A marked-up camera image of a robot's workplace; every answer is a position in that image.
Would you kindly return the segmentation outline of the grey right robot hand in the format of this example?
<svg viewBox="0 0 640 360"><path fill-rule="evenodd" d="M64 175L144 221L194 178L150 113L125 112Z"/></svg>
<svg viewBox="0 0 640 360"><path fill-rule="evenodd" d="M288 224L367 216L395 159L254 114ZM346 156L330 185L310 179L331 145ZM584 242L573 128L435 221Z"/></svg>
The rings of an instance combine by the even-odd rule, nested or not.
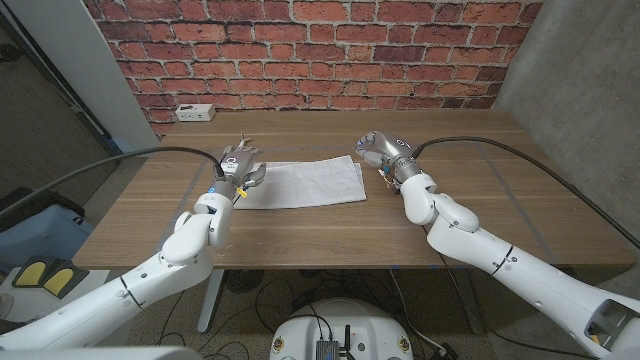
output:
<svg viewBox="0 0 640 360"><path fill-rule="evenodd" d="M406 140L381 131L371 131L358 140L356 153L376 168L396 167L412 158L411 146Z"/></svg>

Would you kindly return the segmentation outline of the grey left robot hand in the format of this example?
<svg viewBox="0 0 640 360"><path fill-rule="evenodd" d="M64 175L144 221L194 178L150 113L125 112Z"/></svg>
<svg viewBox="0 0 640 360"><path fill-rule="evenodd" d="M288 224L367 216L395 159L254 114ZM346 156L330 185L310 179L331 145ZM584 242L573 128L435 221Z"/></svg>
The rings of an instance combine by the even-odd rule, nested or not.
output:
<svg viewBox="0 0 640 360"><path fill-rule="evenodd" d="M235 187L256 187L262 183L266 175L266 164L262 163L253 169L256 159L263 154L263 150L240 145L227 146L223 152L220 166L226 179Z"/></svg>

